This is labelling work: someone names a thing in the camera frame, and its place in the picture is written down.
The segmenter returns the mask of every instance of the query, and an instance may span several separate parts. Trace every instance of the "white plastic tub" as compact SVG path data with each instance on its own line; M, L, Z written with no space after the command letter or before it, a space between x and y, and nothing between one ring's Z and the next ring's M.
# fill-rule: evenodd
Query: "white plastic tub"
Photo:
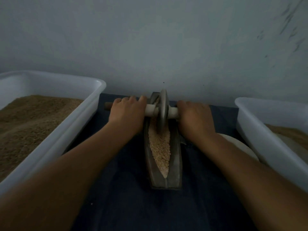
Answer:
M308 165L265 124L297 128L308 134L308 104L237 98L237 130L270 167L308 192Z
M0 195L63 154L96 112L99 95L105 88L104 81L90 77L40 71L0 74L0 109L16 98L28 95L84 100L0 183Z

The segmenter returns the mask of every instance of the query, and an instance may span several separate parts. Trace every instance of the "person's left hand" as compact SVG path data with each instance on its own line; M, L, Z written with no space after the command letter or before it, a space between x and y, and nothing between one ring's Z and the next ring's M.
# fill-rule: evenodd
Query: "person's left hand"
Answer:
M120 123L124 131L132 131L134 136L142 130L147 97L141 96L136 100L135 96L117 98L110 110L109 122Z

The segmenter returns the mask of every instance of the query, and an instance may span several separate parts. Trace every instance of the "person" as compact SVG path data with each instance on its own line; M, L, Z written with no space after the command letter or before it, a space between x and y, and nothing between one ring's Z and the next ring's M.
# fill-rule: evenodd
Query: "person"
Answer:
M147 99L116 99L109 122L0 199L0 230L70 230L90 186L142 130ZM179 101L179 130L221 170L259 230L308 230L307 194L215 133L208 105Z

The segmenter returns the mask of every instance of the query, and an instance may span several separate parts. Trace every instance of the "dark blue tablecloth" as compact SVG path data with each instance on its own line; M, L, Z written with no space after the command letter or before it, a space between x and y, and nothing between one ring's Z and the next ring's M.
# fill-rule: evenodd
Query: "dark blue tablecloth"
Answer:
M117 97L121 96L100 95L97 113L71 147L107 123L109 112L103 109L104 102ZM235 129L238 109L211 106L211 111L216 132L244 142ZM183 189L151 189L143 143L140 133L101 172L76 218L73 231L256 230L220 170L190 143L181 144Z

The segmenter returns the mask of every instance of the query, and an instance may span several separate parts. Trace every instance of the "wooden handle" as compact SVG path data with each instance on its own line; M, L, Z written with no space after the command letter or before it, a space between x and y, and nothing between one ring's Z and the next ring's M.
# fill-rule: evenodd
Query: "wooden handle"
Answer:
M110 111L112 108L113 102L105 102L104 109ZM147 104L147 107L145 108L144 116L146 117L156 117L158 115L158 108L155 107L154 104ZM168 119L178 119L179 113L177 108L170 107L168 111Z

